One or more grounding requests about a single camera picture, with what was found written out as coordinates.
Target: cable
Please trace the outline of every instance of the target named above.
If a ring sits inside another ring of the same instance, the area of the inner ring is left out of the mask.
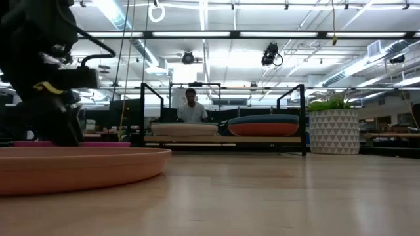
[[[135,15],[136,15],[136,7],[133,7],[133,17],[132,17],[131,22],[134,22]],[[134,31],[134,26],[131,28],[130,41],[133,39],[133,31]],[[124,93],[123,93],[124,94],[123,111],[121,112],[121,119],[119,121],[118,142],[121,141],[121,130],[123,129],[123,119],[124,119],[124,111],[125,111],[125,93],[127,92],[127,84],[128,84],[128,81],[129,81],[129,69],[130,69],[130,57],[131,57],[131,46],[132,45],[133,44],[130,43],[130,46],[129,46],[129,60],[127,62],[127,73],[125,74],[125,86],[124,86]]]
[[[67,23],[67,25],[69,25],[71,28],[73,28],[76,32],[78,32],[79,34],[81,34],[82,36],[84,36],[86,39],[88,39],[89,41],[91,41],[92,43],[100,46],[101,48],[107,50],[109,52],[109,54],[94,54],[94,55],[89,55],[86,56],[82,61],[80,66],[84,67],[86,65],[86,62],[90,59],[95,59],[95,58],[113,58],[116,56],[116,52],[114,50],[112,50],[110,47],[108,47],[107,45],[105,45],[104,43],[100,42],[98,39],[95,39],[92,35],[88,34],[86,31],[82,30],[81,28],[79,28],[77,25],[73,24],[73,22],[70,22],[63,14],[63,12],[61,11],[61,6],[60,6],[60,0],[56,1],[56,8],[58,11],[58,14],[60,15],[61,19],[63,19],[63,21],[65,21],[65,23]]]
[[[331,5],[333,6],[333,46],[337,44],[337,36],[335,35],[335,7],[334,7],[334,0],[331,0]]]
[[[144,31],[147,32],[148,26],[149,26],[149,16],[146,16],[146,27],[144,28]],[[144,47],[146,47],[147,39],[144,39]],[[143,50],[142,57],[146,57],[146,50]],[[146,71],[144,68],[146,67],[146,60],[143,60],[143,70],[142,70],[142,83],[144,83],[144,72]]]
[[[281,62],[280,64],[275,64],[275,63],[274,63],[274,61],[273,61],[273,65],[275,65],[275,66],[279,67],[279,66],[281,66],[281,65],[283,64],[283,61],[284,61],[284,60],[283,60],[283,56],[281,56],[278,52],[277,52],[277,56],[278,56],[278,57],[280,57],[280,58],[282,59],[282,62]]]
[[[125,35],[126,29],[127,29],[127,21],[128,21],[129,9],[130,8],[127,7],[127,10],[125,11],[125,21],[124,21],[123,35]],[[117,90],[117,86],[118,86],[118,73],[119,73],[119,65],[121,63],[121,54],[123,52],[123,45],[124,45],[124,39],[121,40],[121,46],[119,47],[119,56],[118,56],[118,63],[117,63],[117,71],[116,71],[116,74],[115,74],[114,89],[112,91],[111,102],[114,101],[114,97],[116,95],[116,90]]]

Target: rope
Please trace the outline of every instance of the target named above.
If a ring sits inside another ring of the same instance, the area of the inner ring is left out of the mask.
[[[124,21],[124,30],[123,35],[125,35],[125,30],[127,29],[127,21],[128,21],[128,15],[129,15],[129,7],[127,7],[127,11],[125,11],[125,21]],[[111,102],[114,101],[114,96],[116,94],[117,90],[117,84],[118,84],[118,72],[119,72],[119,63],[121,62],[121,54],[123,52],[123,45],[124,45],[124,39],[121,40],[121,46],[119,47],[119,56],[118,56],[118,64],[117,64],[117,73],[115,74],[115,81],[114,81],[114,91],[112,92],[112,99]]]
[[[131,27],[130,41],[133,39],[135,15],[136,15],[136,7],[133,7],[133,17],[131,19],[131,22],[132,22],[133,26]],[[128,84],[128,81],[129,81],[129,69],[130,69],[130,58],[131,58],[131,46],[132,45],[133,44],[130,43],[130,46],[129,46],[129,60],[127,62],[127,73],[125,74],[125,86],[124,86],[124,93],[123,93],[124,94],[123,111],[121,112],[121,119],[119,121],[119,131],[118,131],[118,141],[119,142],[121,141],[121,135],[122,135],[121,131],[123,129],[123,119],[124,119],[124,111],[125,111],[125,98],[126,98],[125,93],[127,92],[127,84]]]
[[[331,0],[331,5],[333,6],[333,46],[337,44],[337,36],[335,35],[335,7],[334,7],[334,0]]]

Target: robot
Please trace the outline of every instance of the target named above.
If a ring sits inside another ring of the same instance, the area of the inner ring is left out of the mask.
[[[72,89],[98,88],[98,74],[86,62],[116,53],[77,27],[70,11],[73,0],[0,1],[0,70],[22,101],[5,114],[10,125],[27,125],[59,146],[78,146],[83,133],[77,120],[78,94]],[[69,62],[79,36],[109,54],[90,55],[77,69],[59,69],[45,55]]]

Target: hanging ring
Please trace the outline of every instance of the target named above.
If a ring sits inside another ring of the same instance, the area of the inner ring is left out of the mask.
[[[153,9],[161,9],[162,10],[162,13],[161,13],[161,15],[160,15],[160,17],[159,18],[154,18],[153,17]],[[149,7],[149,19],[151,20],[151,21],[153,21],[153,22],[160,22],[161,20],[163,20],[165,18],[165,7],[163,6],[163,5],[158,5],[157,7],[155,7],[155,6],[150,6]]]

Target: planter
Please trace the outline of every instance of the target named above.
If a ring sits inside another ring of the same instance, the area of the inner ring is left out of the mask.
[[[312,153],[353,155],[359,153],[359,118],[356,110],[333,109],[310,113]]]

